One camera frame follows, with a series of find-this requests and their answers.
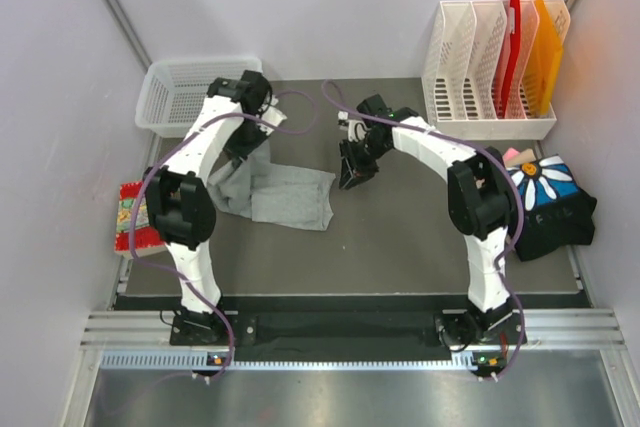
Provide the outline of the grey t-shirt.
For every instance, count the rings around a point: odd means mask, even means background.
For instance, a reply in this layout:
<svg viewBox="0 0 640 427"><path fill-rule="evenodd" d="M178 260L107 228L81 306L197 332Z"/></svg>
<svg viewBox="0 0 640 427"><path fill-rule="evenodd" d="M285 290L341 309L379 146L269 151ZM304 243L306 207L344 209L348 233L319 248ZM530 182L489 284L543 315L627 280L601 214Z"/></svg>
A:
<svg viewBox="0 0 640 427"><path fill-rule="evenodd" d="M262 144L244 161L213 172L207 189L221 212L305 231L325 231L333 217L329 195L335 175L271 161Z"/></svg>

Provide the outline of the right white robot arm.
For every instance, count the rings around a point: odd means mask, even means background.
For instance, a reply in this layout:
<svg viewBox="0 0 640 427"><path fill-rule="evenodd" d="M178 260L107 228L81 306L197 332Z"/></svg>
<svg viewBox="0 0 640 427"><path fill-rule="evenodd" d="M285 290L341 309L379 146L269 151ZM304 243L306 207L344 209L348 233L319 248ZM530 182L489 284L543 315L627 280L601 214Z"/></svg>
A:
<svg viewBox="0 0 640 427"><path fill-rule="evenodd" d="M450 139L414 110L391 110L380 95L342 110L338 125L347 133L339 144L339 187L349 190L371 180L390 151L407 154L446 183L449 218L465 241L469 267L468 307L435 319L440 341L460 351L498 336L513 310L505 285L504 250L518 222L517 202L499 155Z"/></svg>

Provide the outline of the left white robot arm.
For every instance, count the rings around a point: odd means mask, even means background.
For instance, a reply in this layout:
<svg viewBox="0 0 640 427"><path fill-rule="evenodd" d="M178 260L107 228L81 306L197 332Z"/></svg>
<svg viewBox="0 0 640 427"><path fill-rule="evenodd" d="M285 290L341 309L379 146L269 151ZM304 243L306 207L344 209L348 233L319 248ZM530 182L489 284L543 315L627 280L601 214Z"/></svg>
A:
<svg viewBox="0 0 640 427"><path fill-rule="evenodd" d="M246 70L238 80L215 79L179 147L144 181L151 227L167 246L181 285L170 343L204 346L229 339L225 317L216 313L221 291L213 273L209 240L216 210L206 187L222 153L246 157L270 134L246 115L260 118L270 110L272 87L264 75Z"/></svg>

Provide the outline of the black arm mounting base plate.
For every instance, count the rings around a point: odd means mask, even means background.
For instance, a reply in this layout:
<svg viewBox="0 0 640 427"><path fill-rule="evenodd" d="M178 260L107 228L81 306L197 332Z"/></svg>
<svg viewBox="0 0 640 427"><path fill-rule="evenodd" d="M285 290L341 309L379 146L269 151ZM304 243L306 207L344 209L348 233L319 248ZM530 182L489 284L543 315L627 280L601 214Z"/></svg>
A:
<svg viewBox="0 0 640 427"><path fill-rule="evenodd" d="M172 346L213 347L233 343L239 357L373 359L419 357L429 351L517 338L520 316L507 309L493 316L467 311L250 311L215 314L174 313Z"/></svg>

